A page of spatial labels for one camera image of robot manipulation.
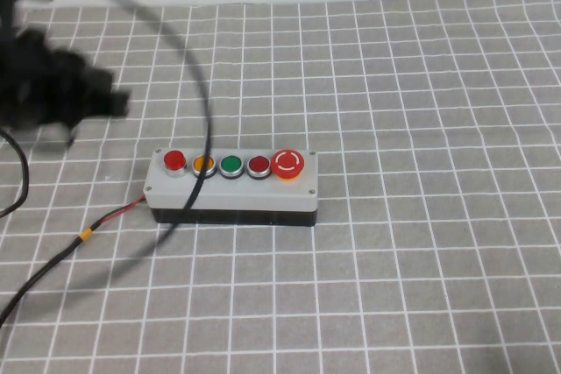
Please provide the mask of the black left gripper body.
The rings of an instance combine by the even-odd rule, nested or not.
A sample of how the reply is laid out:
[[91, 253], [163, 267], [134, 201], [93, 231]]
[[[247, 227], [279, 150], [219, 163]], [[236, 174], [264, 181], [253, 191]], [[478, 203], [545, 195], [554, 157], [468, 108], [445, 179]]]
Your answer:
[[72, 50], [52, 48], [41, 30], [1, 38], [1, 125], [14, 130], [115, 116], [114, 74]]

